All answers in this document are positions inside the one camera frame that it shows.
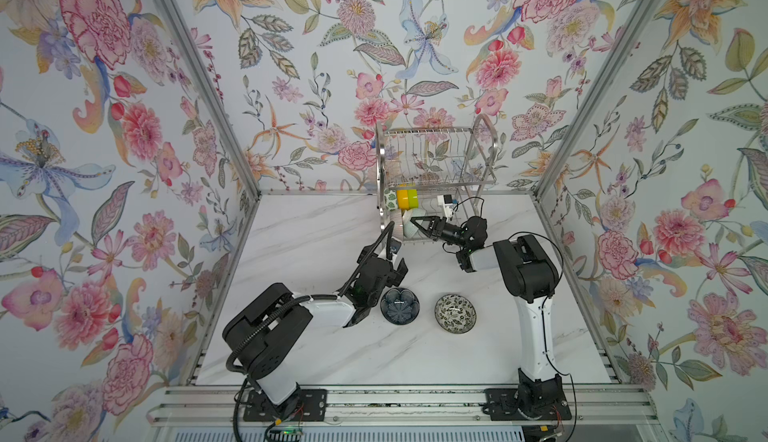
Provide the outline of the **lime green bowl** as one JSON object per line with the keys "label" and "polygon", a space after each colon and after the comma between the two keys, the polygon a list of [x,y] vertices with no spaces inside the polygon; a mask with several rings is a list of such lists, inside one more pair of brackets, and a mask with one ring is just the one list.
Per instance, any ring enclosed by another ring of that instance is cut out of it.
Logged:
{"label": "lime green bowl", "polygon": [[418,190],[407,189],[405,200],[407,202],[407,209],[411,210],[419,206]]}

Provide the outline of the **dark blue flower bowl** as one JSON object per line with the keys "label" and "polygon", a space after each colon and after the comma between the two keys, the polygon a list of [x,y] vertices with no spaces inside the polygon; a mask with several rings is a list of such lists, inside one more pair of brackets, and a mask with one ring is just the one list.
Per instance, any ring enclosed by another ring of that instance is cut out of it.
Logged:
{"label": "dark blue flower bowl", "polygon": [[416,320],[420,313],[420,302],[413,291],[393,287],[382,296],[379,308],[386,321],[403,326]]}

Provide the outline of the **yellow bowl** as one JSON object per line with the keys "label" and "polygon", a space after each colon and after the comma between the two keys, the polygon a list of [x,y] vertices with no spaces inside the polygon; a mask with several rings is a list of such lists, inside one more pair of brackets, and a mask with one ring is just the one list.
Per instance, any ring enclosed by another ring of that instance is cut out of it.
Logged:
{"label": "yellow bowl", "polygon": [[397,189],[396,196],[397,196],[397,205],[400,210],[405,211],[411,208],[408,189]]}

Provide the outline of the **green leaf pattern bowl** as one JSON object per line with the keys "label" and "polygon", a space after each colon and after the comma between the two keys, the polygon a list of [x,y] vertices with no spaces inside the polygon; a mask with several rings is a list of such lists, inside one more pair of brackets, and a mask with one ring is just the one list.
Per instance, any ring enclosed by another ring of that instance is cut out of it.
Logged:
{"label": "green leaf pattern bowl", "polygon": [[399,209],[397,191],[386,189],[384,191],[384,207],[387,210],[394,211]]}

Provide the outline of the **black white speckled bowl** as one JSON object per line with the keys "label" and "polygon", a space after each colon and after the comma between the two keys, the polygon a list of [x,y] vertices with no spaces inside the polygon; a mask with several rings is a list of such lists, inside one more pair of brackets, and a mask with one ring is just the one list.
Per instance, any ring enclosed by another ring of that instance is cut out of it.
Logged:
{"label": "black white speckled bowl", "polygon": [[477,312],[469,299],[459,294],[440,297],[434,307],[438,325],[451,334],[461,335],[471,331],[477,322]]}

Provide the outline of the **pale celadon bowl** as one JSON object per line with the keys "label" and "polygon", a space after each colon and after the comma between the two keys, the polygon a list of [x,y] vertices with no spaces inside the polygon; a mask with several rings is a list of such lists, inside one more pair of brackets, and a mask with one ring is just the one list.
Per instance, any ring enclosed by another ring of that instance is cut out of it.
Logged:
{"label": "pale celadon bowl", "polygon": [[404,211],[402,214],[402,231],[406,239],[413,238],[418,233],[418,228],[411,222],[413,210]]}

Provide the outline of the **pink striped ceramic bowl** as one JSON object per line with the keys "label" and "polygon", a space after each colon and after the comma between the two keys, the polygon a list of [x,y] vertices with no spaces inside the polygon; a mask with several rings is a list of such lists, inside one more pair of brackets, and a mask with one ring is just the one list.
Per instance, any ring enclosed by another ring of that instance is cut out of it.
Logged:
{"label": "pink striped ceramic bowl", "polygon": [[394,223],[393,237],[399,240],[404,239],[402,211],[399,209],[388,212],[389,221]]}

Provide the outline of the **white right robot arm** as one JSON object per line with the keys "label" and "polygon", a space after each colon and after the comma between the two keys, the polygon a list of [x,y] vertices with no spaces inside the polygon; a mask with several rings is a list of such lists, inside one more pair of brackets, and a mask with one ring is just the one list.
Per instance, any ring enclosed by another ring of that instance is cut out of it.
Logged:
{"label": "white right robot arm", "polygon": [[414,216],[419,232],[433,241],[458,248],[461,270],[499,271],[519,316],[522,351],[514,388],[487,389],[484,412],[493,421],[566,421],[574,418],[563,379],[554,364],[552,302],[562,271],[530,231],[520,231],[492,243],[487,220],[472,216],[460,226],[445,217]]}

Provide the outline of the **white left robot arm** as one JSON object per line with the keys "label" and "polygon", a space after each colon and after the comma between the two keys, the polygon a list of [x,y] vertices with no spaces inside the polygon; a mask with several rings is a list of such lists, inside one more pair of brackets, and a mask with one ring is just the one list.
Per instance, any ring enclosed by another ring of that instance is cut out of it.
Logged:
{"label": "white left robot arm", "polygon": [[332,294],[297,295],[274,283],[225,326],[230,348],[226,369],[245,377],[273,409],[296,404],[300,385],[281,365],[304,332],[317,327],[350,328],[370,315],[386,288],[408,273],[405,261],[360,256],[351,280]]}

